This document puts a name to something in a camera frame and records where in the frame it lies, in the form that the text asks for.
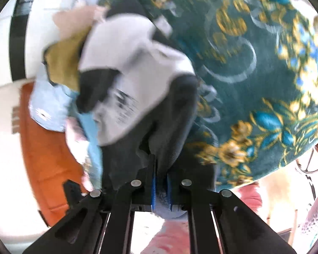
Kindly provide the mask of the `beige garment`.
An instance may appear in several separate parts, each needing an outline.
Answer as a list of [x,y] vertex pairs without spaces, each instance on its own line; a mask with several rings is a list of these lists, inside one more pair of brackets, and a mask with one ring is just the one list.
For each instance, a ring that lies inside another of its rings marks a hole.
[[99,5],[85,5],[70,10],[63,10],[53,15],[53,22],[58,27],[60,39],[67,39],[74,34],[92,26],[96,22],[103,22],[109,7]]

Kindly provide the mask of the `mustard yellow knit sweater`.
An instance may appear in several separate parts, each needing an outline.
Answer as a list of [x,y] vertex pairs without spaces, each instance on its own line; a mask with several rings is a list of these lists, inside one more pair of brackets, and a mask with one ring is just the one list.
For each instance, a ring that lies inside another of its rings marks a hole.
[[45,49],[43,59],[48,80],[52,85],[60,84],[79,92],[78,63],[91,29],[92,26],[88,26]]

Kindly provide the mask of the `pink quilted blanket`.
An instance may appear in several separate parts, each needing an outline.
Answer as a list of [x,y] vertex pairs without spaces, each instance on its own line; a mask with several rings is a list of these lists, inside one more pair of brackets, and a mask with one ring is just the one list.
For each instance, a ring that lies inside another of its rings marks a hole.
[[142,253],[221,253],[221,239],[212,212],[206,219],[193,210],[189,220],[166,220]]

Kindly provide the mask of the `light blue daisy pillow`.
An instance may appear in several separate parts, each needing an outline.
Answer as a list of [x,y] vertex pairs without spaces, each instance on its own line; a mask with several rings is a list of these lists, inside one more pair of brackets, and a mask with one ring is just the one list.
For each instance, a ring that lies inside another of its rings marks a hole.
[[28,103],[30,117],[49,131],[63,132],[70,105],[76,97],[76,91],[50,82],[46,66],[41,63]]

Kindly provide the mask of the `black and white fleece jacket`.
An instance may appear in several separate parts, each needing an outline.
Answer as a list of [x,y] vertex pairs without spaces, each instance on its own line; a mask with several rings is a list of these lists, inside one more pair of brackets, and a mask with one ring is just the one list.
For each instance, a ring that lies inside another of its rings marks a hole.
[[184,168],[212,188],[214,171],[202,170],[183,145],[196,117],[198,80],[189,58],[149,19],[139,0],[117,0],[88,33],[80,53],[79,113],[96,125],[102,157],[90,172],[96,188],[119,189],[154,156],[154,213],[185,221],[169,207],[166,174]]

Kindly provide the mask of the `folded pink floral garment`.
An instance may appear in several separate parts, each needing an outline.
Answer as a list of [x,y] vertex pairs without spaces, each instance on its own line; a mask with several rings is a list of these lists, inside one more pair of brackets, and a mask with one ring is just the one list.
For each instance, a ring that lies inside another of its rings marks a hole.
[[93,191],[94,187],[89,176],[91,170],[91,160],[88,155],[89,142],[75,117],[69,116],[66,118],[65,140],[71,154],[82,166],[82,185],[87,191]]

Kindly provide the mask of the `teal floral bed blanket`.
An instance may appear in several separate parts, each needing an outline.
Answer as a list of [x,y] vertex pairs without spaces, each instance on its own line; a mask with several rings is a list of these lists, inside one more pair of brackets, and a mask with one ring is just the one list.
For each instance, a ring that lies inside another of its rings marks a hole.
[[318,33],[290,0],[139,1],[194,68],[183,151],[213,169],[212,190],[256,181],[318,142]]

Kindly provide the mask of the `white glossy wardrobe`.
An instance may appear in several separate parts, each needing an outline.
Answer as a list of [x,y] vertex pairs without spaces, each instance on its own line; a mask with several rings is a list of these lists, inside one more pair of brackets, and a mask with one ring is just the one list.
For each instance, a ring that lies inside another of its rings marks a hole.
[[0,12],[0,86],[35,76],[43,50],[60,38],[53,15],[98,0],[8,0]]

